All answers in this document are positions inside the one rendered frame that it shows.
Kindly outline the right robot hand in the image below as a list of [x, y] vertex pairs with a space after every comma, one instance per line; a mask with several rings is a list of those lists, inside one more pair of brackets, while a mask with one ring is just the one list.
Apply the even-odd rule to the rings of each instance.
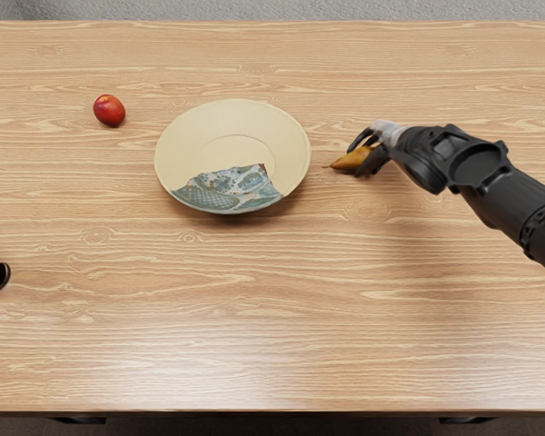
[[361, 131], [347, 148], [347, 153], [353, 152], [361, 144], [368, 146], [377, 144], [377, 147], [354, 170], [353, 176], [361, 178], [378, 173], [391, 160], [391, 151], [396, 147], [401, 135], [408, 129], [409, 126], [379, 119]]

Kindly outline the yellow-brown pear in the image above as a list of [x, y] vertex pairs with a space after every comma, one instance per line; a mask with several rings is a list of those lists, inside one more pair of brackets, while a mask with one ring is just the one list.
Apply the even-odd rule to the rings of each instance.
[[326, 168], [332, 168], [337, 171], [352, 172], [357, 170], [365, 159], [372, 152], [372, 146], [361, 146], [355, 150], [345, 154], [344, 156], [336, 159], [331, 164], [326, 165]]

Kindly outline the cream plate with blue pattern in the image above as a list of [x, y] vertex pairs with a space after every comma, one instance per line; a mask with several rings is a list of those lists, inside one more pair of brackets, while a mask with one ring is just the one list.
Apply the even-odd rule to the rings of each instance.
[[154, 170], [178, 202], [206, 213], [269, 207], [303, 181], [312, 149], [288, 113], [267, 103], [225, 99], [176, 117], [155, 146]]

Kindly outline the red apple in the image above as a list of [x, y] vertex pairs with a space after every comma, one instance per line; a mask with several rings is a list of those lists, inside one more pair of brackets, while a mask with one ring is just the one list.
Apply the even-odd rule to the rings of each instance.
[[93, 113], [101, 124], [108, 127], [120, 126], [126, 116], [123, 103], [111, 94], [101, 94], [94, 100]]

